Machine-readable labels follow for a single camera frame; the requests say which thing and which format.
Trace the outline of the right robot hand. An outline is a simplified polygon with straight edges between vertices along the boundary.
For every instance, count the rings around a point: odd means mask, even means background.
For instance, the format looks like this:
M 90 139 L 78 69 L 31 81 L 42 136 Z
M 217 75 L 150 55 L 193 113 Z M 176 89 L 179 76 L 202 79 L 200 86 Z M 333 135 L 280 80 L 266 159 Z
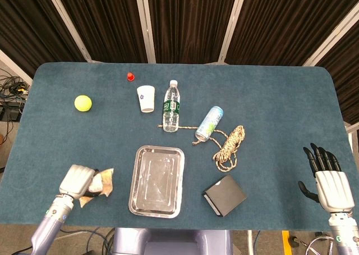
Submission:
M 317 192 L 309 191 L 303 181 L 298 182 L 301 193 L 308 199 L 320 204 L 329 213 L 351 213 L 355 207 L 351 187 L 345 172 L 334 154 L 310 144 L 311 149 L 303 147 Z

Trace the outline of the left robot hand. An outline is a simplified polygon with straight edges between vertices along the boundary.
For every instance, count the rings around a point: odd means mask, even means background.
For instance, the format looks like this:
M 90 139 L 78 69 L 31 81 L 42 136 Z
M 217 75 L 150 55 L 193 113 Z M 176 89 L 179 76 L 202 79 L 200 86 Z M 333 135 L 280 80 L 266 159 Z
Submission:
M 59 193 L 79 199 L 88 190 L 96 170 L 82 165 L 72 165 L 59 186 Z

